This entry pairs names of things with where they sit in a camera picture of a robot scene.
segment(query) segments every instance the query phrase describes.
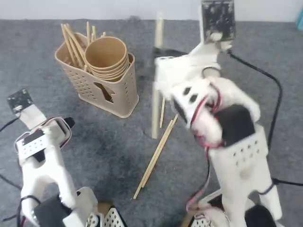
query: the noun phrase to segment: kraft paper cup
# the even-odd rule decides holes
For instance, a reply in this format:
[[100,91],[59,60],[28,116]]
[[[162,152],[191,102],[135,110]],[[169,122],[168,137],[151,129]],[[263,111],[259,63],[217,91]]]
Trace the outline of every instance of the kraft paper cup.
[[92,70],[114,70],[127,58],[125,43],[111,36],[93,41],[85,50],[85,60]]

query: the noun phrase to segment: wire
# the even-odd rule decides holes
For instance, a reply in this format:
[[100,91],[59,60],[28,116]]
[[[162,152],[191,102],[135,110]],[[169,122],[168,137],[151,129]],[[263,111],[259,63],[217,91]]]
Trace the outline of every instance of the wire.
[[2,222],[10,221],[10,220],[12,220],[12,219],[14,219],[14,218],[16,218],[16,217],[17,217],[17,215],[14,214],[13,216],[10,216],[10,217],[8,217],[8,218],[2,219]]
[[[266,71],[264,71],[264,70],[262,70],[262,69],[260,69],[260,68],[258,68],[256,66],[248,63],[247,61],[243,60],[242,58],[234,55],[230,49],[227,50],[227,54],[230,55],[230,57],[232,57],[235,60],[237,60],[238,62],[244,64],[245,66],[248,66],[251,69],[253,69],[255,71],[258,71],[258,72],[262,73],[264,76],[272,79],[276,83],[276,85],[278,86],[278,89],[279,89],[278,99],[277,99],[275,111],[274,111],[274,114],[273,114],[273,119],[271,121],[268,138],[267,138],[268,150],[270,150],[271,149],[272,139],[273,139],[273,134],[274,134],[274,130],[275,130],[275,125],[276,125],[276,119],[277,119],[277,116],[278,116],[278,113],[279,113],[279,109],[280,109],[281,102],[282,102],[282,97],[283,97],[283,88],[282,88],[282,85],[281,85],[280,81],[276,77],[274,77],[273,75],[269,74],[268,72],[266,72]],[[259,192],[259,194],[261,194],[261,195],[267,194],[268,192],[270,192],[270,190],[275,185],[278,185],[279,183],[303,187],[303,183],[283,181],[283,180],[279,180],[277,178],[272,178],[272,181],[273,181],[273,183],[270,185],[270,187],[268,189],[266,189],[265,192]]]
[[6,127],[10,126],[12,123],[14,123],[16,120],[18,120],[20,117],[16,117],[13,120],[7,122],[5,125],[2,126],[2,128],[0,129],[0,132],[2,132]]
[[234,55],[230,49],[227,51],[227,54],[229,54],[232,58],[234,58],[238,62],[240,62],[240,63],[242,63],[242,64],[250,67],[251,69],[262,73],[264,76],[272,79],[276,83],[276,85],[278,86],[278,89],[279,89],[278,100],[277,100],[277,103],[276,103],[273,119],[271,121],[270,130],[269,130],[269,134],[268,134],[268,138],[267,138],[268,150],[270,150],[271,149],[272,139],[273,139],[273,134],[274,134],[274,129],[275,129],[275,125],[276,125],[276,119],[277,119],[277,116],[278,116],[278,112],[279,112],[279,108],[280,108],[281,101],[282,101],[282,96],[283,96],[282,85],[281,85],[280,81],[276,77],[274,77],[273,75],[269,74],[268,72],[265,72],[264,70],[262,70],[262,69],[260,69],[260,68],[258,68],[256,66],[248,63],[247,61],[241,59],[240,57]]
[[207,174],[206,174],[206,179],[202,183],[202,185],[199,187],[199,189],[189,198],[189,200],[186,203],[186,211],[194,211],[195,213],[195,219],[202,219],[205,216],[201,213],[201,210],[198,205],[198,199],[204,194],[206,188],[208,187],[209,184],[209,179],[210,179],[210,162],[208,158],[208,152],[209,148],[205,148],[205,157],[207,160]]
[[26,220],[25,217],[22,217],[22,220],[21,220],[21,208],[22,208],[22,201],[27,200],[27,199],[33,199],[33,200],[35,200],[38,204],[41,204],[41,201],[40,201],[36,196],[27,195],[27,196],[25,196],[25,197],[22,197],[22,198],[20,199],[20,204],[19,204],[18,210],[17,210],[17,227],[23,227],[23,225],[24,225],[24,223],[25,223],[25,220]]
[[18,190],[21,191],[22,187],[20,187],[19,185],[17,185],[16,183],[12,182],[11,180],[9,180],[8,178],[4,177],[2,174],[0,174],[0,178],[8,183],[9,185],[13,186],[14,188],[17,188]]

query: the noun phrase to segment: beige plastic caddy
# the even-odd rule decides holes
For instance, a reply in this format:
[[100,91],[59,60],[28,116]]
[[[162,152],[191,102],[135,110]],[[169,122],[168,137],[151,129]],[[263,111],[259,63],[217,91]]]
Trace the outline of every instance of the beige plastic caddy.
[[[88,44],[86,36],[80,33],[75,33],[74,36],[83,50],[86,50]],[[107,38],[99,38],[93,41],[89,47],[91,45],[94,47],[96,42]],[[93,75],[74,67],[66,42],[55,52],[55,58],[74,85],[80,99],[121,118],[131,115],[139,101],[135,77],[135,58],[131,53],[125,54],[120,64],[115,65],[116,67],[103,69],[88,64],[88,70],[91,70]]]

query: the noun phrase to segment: carpet floor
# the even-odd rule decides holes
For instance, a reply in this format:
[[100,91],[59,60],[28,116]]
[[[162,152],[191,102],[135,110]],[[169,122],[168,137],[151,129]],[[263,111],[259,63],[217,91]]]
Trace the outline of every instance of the carpet floor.
[[[62,150],[66,168],[76,188],[91,187],[99,201],[112,201],[129,227],[177,227],[185,216],[188,197],[206,175],[203,150],[181,120],[137,200],[134,192],[158,145],[150,137],[152,69],[148,61],[154,42],[154,22],[140,20],[91,21],[98,33],[114,35],[136,56],[140,101],[127,119],[79,100],[76,91],[54,59],[63,42],[60,20],[0,20],[0,125],[12,115],[6,97],[25,87],[47,117],[71,116],[76,121],[73,137]],[[74,31],[86,33],[86,20],[69,21]],[[165,21],[164,46],[190,51],[199,43],[197,21]],[[273,177],[303,182],[303,33],[290,23],[237,23],[233,51],[277,76],[284,87],[269,167]],[[260,123],[266,132],[277,99],[276,85],[245,66],[220,56],[223,76],[259,102]],[[166,108],[164,126],[174,113]],[[0,173],[22,185],[16,164],[14,140],[27,128],[16,122],[0,134]],[[219,189],[214,171],[206,194]],[[303,189],[279,185],[286,227],[303,226]],[[55,185],[46,196],[58,192]],[[0,183],[0,216],[16,212],[20,193]],[[14,227],[15,221],[0,224]]]

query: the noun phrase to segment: white robot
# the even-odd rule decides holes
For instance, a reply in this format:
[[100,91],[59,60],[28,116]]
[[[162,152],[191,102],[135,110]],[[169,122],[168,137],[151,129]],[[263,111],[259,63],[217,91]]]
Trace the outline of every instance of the white robot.
[[[197,202],[208,175],[204,188],[187,204],[188,210],[198,212],[192,226],[246,227],[245,212],[253,206],[248,196],[253,191],[259,192],[262,205],[277,221],[282,211],[267,164],[264,129],[257,123],[259,105],[222,78],[217,63],[218,54],[230,49],[235,37],[233,1],[202,1],[199,13],[201,43],[185,55],[159,49],[162,22],[157,23],[152,137],[157,138],[161,93],[205,147],[206,158],[211,158],[221,189]],[[220,194],[224,212],[209,205]],[[199,218],[204,216],[211,223]]]
[[[98,212],[98,201],[90,188],[75,189],[61,155],[61,148],[71,138],[72,118],[46,119],[25,89],[11,95],[8,102],[30,129],[15,142],[24,183],[17,227],[23,227],[26,219],[43,227],[124,227],[114,207],[105,217]],[[50,183],[56,183],[60,192],[43,201]]]

